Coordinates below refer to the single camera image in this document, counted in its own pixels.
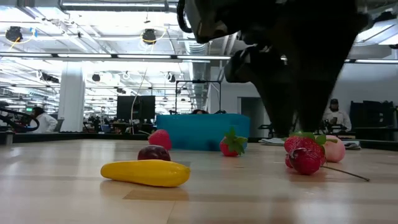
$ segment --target plastic strawberry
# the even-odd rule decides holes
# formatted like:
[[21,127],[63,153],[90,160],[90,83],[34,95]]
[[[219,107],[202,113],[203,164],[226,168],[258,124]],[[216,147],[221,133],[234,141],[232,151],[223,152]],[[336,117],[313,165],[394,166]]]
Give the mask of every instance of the plastic strawberry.
[[336,139],[327,139],[325,135],[315,137],[312,133],[297,132],[291,134],[290,137],[285,140],[284,147],[287,152],[291,152],[298,148],[312,150],[321,158],[321,165],[323,165],[326,162],[325,148],[323,145],[327,141],[337,143]]
[[159,129],[148,137],[148,142],[151,145],[163,146],[166,150],[171,150],[172,142],[166,130]]
[[293,166],[290,164],[289,154],[286,154],[286,157],[285,157],[285,164],[286,164],[287,167],[293,168]]
[[318,152],[311,149],[293,149],[289,154],[292,167],[303,175],[311,175],[321,167],[322,158]]
[[247,138],[236,136],[235,129],[231,127],[220,142],[221,152],[228,157],[240,156],[244,154],[243,144],[247,141]]
[[286,152],[289,153],[289,152],[291,152],[291,150],[296,149],[299,141],[300,141],[299,136],[291,136],[291,137],[287,138],[284,143]]
[[289,153],[289,162],[290,165],[300,174],[303,175],[311,175],[319,170],[320,167],[330,170],[335,170],[338,172],[342,172],[345,174],[352,175],[354,177],[358,177],[364,179],[366,181],[370,181],[369,178],[361,177],[360,175],[352,174],[347,171],[335,169],[328,166],[323,166],[323,162],[325,159],[325,149],[321,147],[321,152],[319,150],[319,145],[326,143],[326,141],[334,142],[335,139],[326,139],[326,136],[318,136],[316,139],[315,137],[311,137],[309,134],[305,134],[305,137],[302,137],[302,140],[298,143],[298,146],[304,145],[306,147],[300,147],[297,149],[293,149]]

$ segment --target blue plastic container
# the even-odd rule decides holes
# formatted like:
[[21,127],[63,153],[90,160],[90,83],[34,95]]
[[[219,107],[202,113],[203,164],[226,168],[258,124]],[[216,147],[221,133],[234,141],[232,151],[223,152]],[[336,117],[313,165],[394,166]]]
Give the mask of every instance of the blue plastic container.
[[156,124],[170,134],[173,149],[219,151],[231,127],[237,136],[248,138],[250,133],[250,118],[240,114],[159,115]]

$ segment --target wooden table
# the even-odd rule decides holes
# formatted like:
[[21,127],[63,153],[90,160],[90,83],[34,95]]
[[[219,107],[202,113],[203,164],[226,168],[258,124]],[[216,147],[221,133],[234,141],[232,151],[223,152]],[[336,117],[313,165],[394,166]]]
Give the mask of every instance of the wooden table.
[[398,223],[398,153],[347,151],[332,170],[297,175],[281,147],[245,155],[172,151],[192,169],[174,189],[105,180],[100,168],[137,157],[145,141],[76,140],[0,147],[1,223]]

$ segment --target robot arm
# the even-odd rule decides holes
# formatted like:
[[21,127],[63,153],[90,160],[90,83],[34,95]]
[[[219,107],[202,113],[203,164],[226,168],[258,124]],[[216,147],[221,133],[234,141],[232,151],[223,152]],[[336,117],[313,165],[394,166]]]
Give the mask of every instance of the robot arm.
[[255,46],[237,52],[228,82],[252,82],[278,136],[297,112],[303,131],[318,129],[344,61],[368,17],[355,0],[180,0],[198,43],[240,31]]

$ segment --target person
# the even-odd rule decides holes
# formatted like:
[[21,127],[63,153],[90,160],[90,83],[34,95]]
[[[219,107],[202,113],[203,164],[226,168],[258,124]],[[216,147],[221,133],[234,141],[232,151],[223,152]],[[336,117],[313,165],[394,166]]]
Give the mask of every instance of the person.
[[192,111],[192,114],[208,114],[209,112],[205,111],[205,110],[201,110],[201,109],[196,109],[194,111]]
[[346,128],[345,131],[350,131],[352,128],[348,114],[339,109],[337,99],[330,100],[330,106],[326,109],[325,114],[323,114],[323,120],[328,120],[332,125],[341,124]]
[[[51,133],[58,124],[58,121],[55,118],[46,114],[43,108],[40,107],[33,108],[32,116],[39,121],[39,128],[35,131],[32,131],[32,133]],[[30,122],[30,126],[34,128],[37,126],[37,124],[32,120]]]

